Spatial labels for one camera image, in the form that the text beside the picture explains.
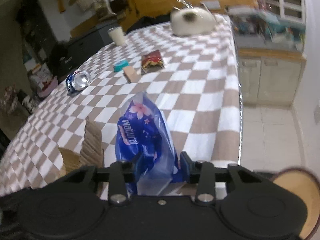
red snack packet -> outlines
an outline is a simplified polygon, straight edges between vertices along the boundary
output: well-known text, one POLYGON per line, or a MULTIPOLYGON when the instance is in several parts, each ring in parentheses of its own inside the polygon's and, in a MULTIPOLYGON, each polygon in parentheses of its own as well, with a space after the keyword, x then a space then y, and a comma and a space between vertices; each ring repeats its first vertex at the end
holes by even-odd
POLYGON ((141 58, 141 74, 155 72, 164 68, 163 60, 159 50, 155 50, 141 58))

checkered tablecloth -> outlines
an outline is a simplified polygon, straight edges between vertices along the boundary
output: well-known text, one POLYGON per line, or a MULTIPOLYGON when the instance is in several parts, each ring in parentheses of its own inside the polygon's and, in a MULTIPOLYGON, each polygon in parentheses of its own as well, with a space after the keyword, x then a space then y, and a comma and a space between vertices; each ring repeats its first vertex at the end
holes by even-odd
POLYGON ((85 118, 102 129, 105 165, 116 160, 115 135, 120 107, 146 90, 163 111, 178 153, 193 160, 238 161, 239 87, 235 46, 228 21, 208 35, 175 37, 169 24, 127 35, 127 43, 102 48, 81 67, 92 83, 75 97, 64 82, 40 104, 10 143, 0 163, 0 195, 42 187, 62 167, 58 150, 80 153, 85 118), (159 49, 165 69, 128 83, 113 65, 127 59, 141 73, 141 55, 159 49))

white cup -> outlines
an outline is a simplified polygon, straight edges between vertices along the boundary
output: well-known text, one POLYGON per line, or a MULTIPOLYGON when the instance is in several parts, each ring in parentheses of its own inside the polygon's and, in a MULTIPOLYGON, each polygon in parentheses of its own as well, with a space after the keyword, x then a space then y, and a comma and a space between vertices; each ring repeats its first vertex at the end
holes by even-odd
POLYGON ((121 26, 109 29, 108 34, 117 46, 125 43, 125 36, 121 26))

plastic wrapper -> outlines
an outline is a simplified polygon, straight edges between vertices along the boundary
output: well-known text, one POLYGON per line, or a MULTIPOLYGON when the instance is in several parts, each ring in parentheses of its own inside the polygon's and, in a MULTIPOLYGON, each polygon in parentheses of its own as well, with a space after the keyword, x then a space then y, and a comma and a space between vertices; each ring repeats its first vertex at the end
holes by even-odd
POLYGON ((142 154, 141 173, 131 194, 159 195, 170 182, 182 181, 178 158, 165 118, 143 92, 129 99, 120 110, 116 135, 117 160, 130 161, 142 154))
POLYGON ((164 64, 159 50, 155 50, 142 56, 141 74, 155 72, 162 68, 164 68, 164 64))

wooden countertop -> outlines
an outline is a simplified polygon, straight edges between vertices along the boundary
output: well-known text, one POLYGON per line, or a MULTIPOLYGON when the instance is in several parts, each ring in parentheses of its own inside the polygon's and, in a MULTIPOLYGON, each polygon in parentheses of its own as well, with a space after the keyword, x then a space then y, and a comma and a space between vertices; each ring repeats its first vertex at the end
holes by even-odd
POLYGON ((239 49, 239 57, 273 57, 284 60, 306 62, 301 52, 272 49, 239 49))

